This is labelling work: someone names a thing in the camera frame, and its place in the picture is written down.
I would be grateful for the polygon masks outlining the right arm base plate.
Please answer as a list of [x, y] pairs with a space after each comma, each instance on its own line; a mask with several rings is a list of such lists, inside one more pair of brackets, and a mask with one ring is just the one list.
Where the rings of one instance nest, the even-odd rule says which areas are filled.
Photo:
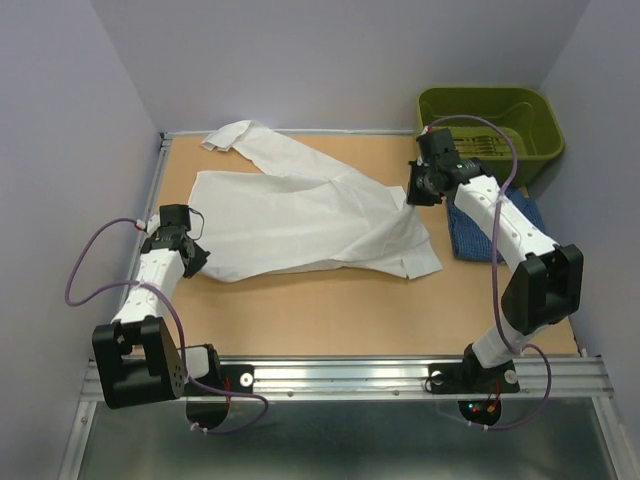
[[424, 388], [434, 395], [518, 393], [520, 385], [512, 362], [492, 368], [467, 368], [462, 362], [435, 363], [428, 368]]

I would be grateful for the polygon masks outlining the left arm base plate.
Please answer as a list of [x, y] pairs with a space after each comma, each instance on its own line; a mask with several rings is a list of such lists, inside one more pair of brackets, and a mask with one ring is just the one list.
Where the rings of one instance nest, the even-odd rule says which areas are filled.
[[251, 364], [222, 364], [213, 373], [195, 377], [196, 381], [219, 390], [252, 393], [254, 366]]

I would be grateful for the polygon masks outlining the white long sleeve shirt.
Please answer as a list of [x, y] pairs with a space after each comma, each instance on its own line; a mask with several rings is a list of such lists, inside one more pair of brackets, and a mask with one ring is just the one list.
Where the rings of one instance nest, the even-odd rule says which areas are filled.
[[385, 186], [256, 121], [228, 124], [202, 146], [233, 150], [258, 169], [196, 175], [189, 205], [204, 216], [206, 276], [232, 283], [348, 267], [414, 280], [441, 270], [403, 187]]

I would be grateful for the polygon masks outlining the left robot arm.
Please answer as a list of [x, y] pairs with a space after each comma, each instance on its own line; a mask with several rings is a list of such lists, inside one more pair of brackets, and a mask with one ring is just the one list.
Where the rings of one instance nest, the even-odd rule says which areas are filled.
[[198, 273], [209, 256], [189, 231], [186, 226], [160, 226], [144, 241], [123, 306], [110, 323], [93, 332], [102, 392], [111, 409], [178, 399], [186, 379], [202, 394], [222, 384], [222, 369], [206, 359], [192, 364], [187, 377], [165, 323], [177, 284]]

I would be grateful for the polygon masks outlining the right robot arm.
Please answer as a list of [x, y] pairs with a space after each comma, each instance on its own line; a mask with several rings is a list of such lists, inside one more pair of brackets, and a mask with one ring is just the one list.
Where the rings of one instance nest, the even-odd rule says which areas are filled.
[[433, 206], [446, 198], [491, 241], [496, 325], [471, 345], [473, 358], [460, 366], [463, 384], [482, 390], [495, 380], [495, 367], [578, 310], [584, 255], [536, 227], [478, 161], [412, 161], [407, 203]]

